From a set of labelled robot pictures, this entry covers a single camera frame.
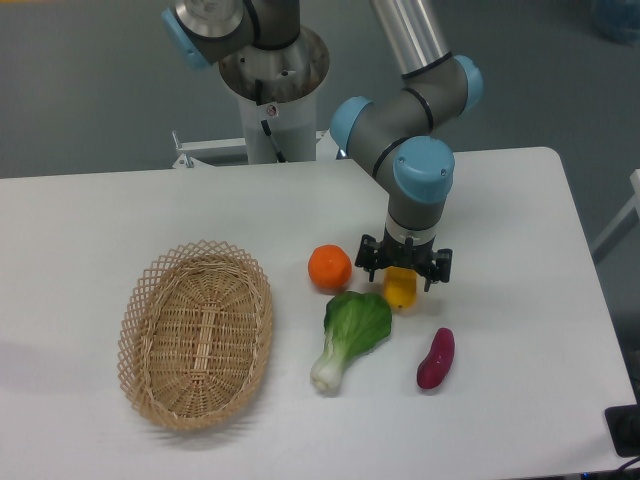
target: gray floor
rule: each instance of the gray floor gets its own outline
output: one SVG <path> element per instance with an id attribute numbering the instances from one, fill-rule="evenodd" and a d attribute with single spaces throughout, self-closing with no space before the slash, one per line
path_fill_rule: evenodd
<path id="1" fill-rule="evenodd" d="M 188 70 L 170 45 L 159 20 L 169 3 L 0 6 L 0 178 L 168 168 L 171 130 L 183 141 L 241 136 L 215 69 Z M 599 35 L 586 1 L 435 7 L 454 52 L 472 57 L 486 82 L 483 102 L 437 136 L 456 151 L 555 149 L 592 241 L 640 168 L 640 47 Z M 384 100 L 400 87 L 367 1 L 302 0 L 302 14 L 332 57 L 319 128 L 346 98 Z M 598 272 L 624 349 L 640 349 L 640 227 Z"/>

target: white stem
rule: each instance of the white stem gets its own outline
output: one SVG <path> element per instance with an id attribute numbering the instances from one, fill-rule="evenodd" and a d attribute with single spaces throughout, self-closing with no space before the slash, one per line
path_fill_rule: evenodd
<path id="1" fill-rule="evenodd" d="M 327 337 L 322 355 L 311 368 L 311 381 L 323 392 L 337 389 L 344 372 L 344 355 L 333 348 L 331 336 Z"/>

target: orange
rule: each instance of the orange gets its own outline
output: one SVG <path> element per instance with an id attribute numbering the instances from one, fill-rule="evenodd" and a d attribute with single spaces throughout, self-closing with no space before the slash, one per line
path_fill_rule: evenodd
<path id="1" fill-rule="evenodd" d="M 316 248 L 307 265 L 309 278 L 318 288 L 337 289 L 351 277 L 351 259 L 337 245 Z"/>

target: blue object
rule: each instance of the blue object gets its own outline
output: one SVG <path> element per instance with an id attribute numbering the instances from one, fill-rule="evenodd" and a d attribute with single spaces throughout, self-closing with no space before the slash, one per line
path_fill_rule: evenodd
<path id="1" fill-rule="evenodd" d="M 464 73 L 467 74 L 467 103 L 463 110 L 465 111 L 473 107 L 482 98 L 482 94 L 484 93 L 484 80 L 482 80 L 480 70 L 469 57 L 456 55 L 454 58 L 462 65 Z"/>
<path id="2" fill-rule="evenodd" d="M 398 148 L 393 176 L 416 202 L 444 202 L 453 186 L 455 159 L 449 146 L 431 137 L 413 137 Z"/>
<path id="3" fill-rule="evenodd" d="M 173 44 L 187 60 L 187 63 L 191 68 L 195 70 L 202 70 L 203 68 L 211 66 L 184 32 L 176 18 L 173 16 L 171 9 L 167 8 L 162 12 L 162 22 L 164 23 Z"/>
<path id="4" fill-rule="evenodd" d="M 372 102 L 368 98 L 353 97 L 340 105 L 336 113 L 333 114 L 331 126 L 329 127 L 331 138 L 338 144 L 340 149 L 347 153 L 347 144 L 349 143 L 351 130 L 353 130 L 353 126 L 364 107 L 370 103 Z"/>
<path id="5" fill-rule="evenodd" d="M 640 45 L 640 0 L 592 0 L 598 29 L 618 43 Z"/>

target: woven basket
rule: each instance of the woven basket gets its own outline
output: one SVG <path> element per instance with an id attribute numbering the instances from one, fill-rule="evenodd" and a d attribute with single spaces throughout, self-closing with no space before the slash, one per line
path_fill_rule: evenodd
<path id="1" fill-rule="evenodd" d="M 144 271 L 127 307 L 121 388 L 158 425 L 221 422 L 260 383 L 272 319 L 267 277 L 244 250 L 204 241 L 171 250 Z"/>

